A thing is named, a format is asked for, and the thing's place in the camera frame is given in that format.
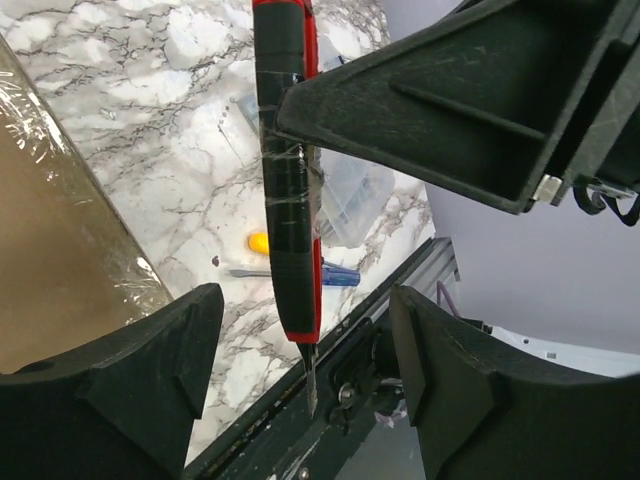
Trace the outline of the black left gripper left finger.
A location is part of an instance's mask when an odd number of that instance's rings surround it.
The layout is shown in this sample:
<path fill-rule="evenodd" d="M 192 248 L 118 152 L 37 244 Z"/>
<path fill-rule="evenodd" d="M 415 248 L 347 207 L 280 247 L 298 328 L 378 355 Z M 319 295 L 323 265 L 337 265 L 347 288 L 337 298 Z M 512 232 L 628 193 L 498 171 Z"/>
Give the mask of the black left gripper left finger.
<path fill-rule="evenodd" d="M 201 285 L 157 312 L 1 378 L 4 479 L 178 479 L 224 312 Z"/>

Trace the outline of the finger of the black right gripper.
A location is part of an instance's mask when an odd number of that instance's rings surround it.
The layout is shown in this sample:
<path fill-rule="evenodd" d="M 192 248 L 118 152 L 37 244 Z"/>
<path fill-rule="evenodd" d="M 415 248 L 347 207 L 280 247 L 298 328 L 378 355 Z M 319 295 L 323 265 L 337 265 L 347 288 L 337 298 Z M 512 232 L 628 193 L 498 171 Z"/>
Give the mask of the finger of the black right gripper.
<path fill-rule="evenodd" d="M 291 88 L 280 131 L 505 212 L 639 190 L 639 5 L 466 1 Z"/>

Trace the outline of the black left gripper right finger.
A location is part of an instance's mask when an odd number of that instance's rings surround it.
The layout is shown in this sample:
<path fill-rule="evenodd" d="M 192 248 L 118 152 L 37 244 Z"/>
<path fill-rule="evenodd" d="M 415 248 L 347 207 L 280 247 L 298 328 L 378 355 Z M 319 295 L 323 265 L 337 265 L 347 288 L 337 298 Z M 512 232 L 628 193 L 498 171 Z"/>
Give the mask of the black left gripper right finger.
<path fill-rule="evenodd" d="M 639 379 L 525 353 L 408 286 L 390 297 L 408 415 L 430 479 L 635 479 Z"/>

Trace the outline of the brown cardboard express box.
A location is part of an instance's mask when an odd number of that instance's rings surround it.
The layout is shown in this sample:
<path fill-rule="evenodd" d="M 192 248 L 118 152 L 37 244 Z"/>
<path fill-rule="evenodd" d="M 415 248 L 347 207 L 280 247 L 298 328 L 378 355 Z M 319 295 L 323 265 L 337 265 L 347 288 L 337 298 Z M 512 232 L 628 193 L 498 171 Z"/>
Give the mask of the brown cardboard express box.
<path fill-rule="evenodd" d="M 162 308 L 167 287 L 7 43 L 1 45 L 1 371 Z"/>

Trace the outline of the red black utility knife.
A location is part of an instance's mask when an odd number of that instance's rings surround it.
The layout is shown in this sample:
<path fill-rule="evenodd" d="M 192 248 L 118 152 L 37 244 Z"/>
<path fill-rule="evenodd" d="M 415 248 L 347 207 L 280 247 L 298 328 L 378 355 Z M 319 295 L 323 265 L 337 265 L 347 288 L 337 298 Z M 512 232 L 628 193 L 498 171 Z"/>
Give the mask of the red black utility knife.
<path fill-rule="evenodd" d="M 278 134 L 277 116 L 286 90 L 317 71 L 315 21 L 308 1 L 255 1 L 252 11 L 271 279 L 282 328 L 302 357 L 308 410 L 314 413 L 322 313 L 320 240 L 313 230 L 309 153 Z"/>

